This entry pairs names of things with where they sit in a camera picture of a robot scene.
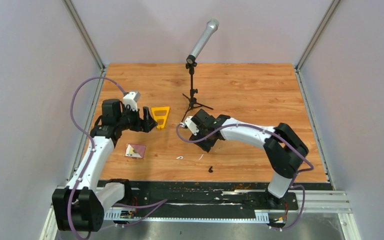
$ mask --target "black tripod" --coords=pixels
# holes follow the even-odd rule
[[[181,119],[182,122],[185,119],[186,114],[188,114],[189,111],[192,111],[194,109],[204,107],[204,108],[214,110],[214,108],[212,108],[212,107],[209,107],[209,106],[206,106],[204,104],[197,102],[197,98],[194,97],[194,95],[198,93],[198,89],[194,88],[194,73],[195,73],[195,67],[196,66],[197,66],[197,63],[195,61],[192,61],[191,59],[187,59],[186,69],[189,69],[189,74],[190,74],[190,90],[189,90],[190,97],[188,97],[184,93],[182,93],[183,96],[185,98],[187,98],[187,100],[189,100],[189,106],[187,107],[187,110],[184,113],[183,118]]]

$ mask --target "silver microphone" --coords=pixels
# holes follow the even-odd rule
[[[210,39],[211,35],[217,31],[219,27],[219,21],[215,18],[211,19],[206,23],[206,28],[196,43],[195,47],[190,52],[189,56],[187,56],[187,63],[192,64],[197,59],[200,52],[203,50],[205,44]]]

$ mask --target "wooden table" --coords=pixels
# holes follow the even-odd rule
[[[126,91],[139,91],[138,105],[165,107],[170,113],[165,129],[150,133],[124,131],[107,160],[102,179],[124,178],[147,181],[229,181],[267,182],[273,169],[266,153],[254,146],[218,140],[209,153],[176,135],[189,95],[190,75],[185,64],[110,64],[107,77]],[[291,64],[220,64],[200,63],[195,69],[195,96],[202,104],[213,107],[206,111],[217,117],[229,115],[239,121],[277,126],[289,124],[308,146],[315,170],[298,176],[300,182],[326,182],[327,178],[313,136],[300,88]],[[122,99],[120,90],[105,81],[94,118],[101,115],[105,99]],[[192,116],[197,110],[188,114]],[[191,132],[181,129],[189,138]],[[144,159],[126,157],[127,144],[146,145]]]

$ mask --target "yellow object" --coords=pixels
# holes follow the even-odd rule
[[[169,118],[170,107],[159,106],[151,107],[153,119],[158,123],[156,129],[164,129],[166,127],[167,119]]]

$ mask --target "gray wall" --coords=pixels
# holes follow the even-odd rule
[[[198,63],[297,63],[332,0],[74,0],[106,63],[184,63],[211,18]]]
[[[333,181],[384,239],[384,1],[344,0],[302,73]]]
[[[0,1],[0,240],[36,240],[80,133],[69,106],[97,74],[61,0]],[[82,124],[92,84],[76,102]]]

